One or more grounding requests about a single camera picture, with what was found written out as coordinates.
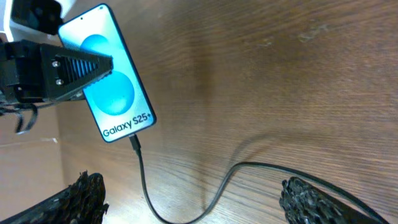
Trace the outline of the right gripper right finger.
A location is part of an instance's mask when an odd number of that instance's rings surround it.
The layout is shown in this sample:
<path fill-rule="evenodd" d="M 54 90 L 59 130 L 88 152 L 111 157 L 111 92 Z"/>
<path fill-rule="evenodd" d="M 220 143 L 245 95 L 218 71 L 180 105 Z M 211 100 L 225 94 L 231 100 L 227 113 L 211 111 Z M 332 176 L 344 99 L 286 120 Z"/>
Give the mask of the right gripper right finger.
<path fill-rule="evenodd" d="M 350 207 L 326 192 L 298 177 L 282 181 L 279 205 L 288 223 L 304 224 L 355 224 L 387 223 L 375 210 L 359 198 L 333 185 L 326 184 L 341 197 L 355 204 L 362 211 Z"/>

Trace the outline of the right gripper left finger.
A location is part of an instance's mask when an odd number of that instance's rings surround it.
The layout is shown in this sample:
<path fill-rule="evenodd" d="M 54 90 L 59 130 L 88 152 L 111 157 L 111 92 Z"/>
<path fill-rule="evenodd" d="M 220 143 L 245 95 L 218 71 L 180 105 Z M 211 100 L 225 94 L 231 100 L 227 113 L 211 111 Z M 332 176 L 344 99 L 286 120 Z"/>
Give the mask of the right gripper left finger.
<path fill-rule="evenodd" d="M 75 183 L 1 224 L 102 224 L 109 208 L 105 197 L 103 176 L 84 171 Z"/>

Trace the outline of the blue Samsung Galaxy smartphone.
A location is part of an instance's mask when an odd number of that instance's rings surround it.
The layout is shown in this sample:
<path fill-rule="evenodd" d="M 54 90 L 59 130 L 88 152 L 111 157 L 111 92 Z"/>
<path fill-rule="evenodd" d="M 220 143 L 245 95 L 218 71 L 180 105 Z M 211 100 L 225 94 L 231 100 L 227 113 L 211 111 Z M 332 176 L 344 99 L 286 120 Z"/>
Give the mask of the blue Samsung Galaxy smartphone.
<path fill-rule="evenodd" d="M 64 47 L 112 57 L 113 70 L 83 93 L 105 142 L 155 125 L 157 118 L 111 8 L 99 4 L 62 25 Z"/>

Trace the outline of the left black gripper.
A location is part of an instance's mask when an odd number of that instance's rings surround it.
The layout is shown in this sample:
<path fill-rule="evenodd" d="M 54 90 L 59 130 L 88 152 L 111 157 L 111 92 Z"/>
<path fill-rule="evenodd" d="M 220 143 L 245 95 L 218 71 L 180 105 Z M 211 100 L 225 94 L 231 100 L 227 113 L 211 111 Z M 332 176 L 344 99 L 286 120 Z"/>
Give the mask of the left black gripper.
<path fill-rule="evenodd" d="M 1 43 L 1 101 L 65 101 L 113 70 L 111 56 L 28 40 Z"/>

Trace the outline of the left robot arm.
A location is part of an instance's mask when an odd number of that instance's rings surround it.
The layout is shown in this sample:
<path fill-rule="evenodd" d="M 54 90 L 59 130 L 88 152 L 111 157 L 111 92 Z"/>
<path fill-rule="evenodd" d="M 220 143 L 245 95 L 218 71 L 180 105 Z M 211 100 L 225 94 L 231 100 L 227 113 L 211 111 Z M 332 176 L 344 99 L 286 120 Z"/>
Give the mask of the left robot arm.
<path fill-rule="evenodd" d="M 59 1 L 3 1 L 1 115 L 17 117 L 16 134 L 29 132 L 38 110 L 80 99 L 85 87 L 109 75 L 110 56 L 47 44 L 63 24 Z"/>

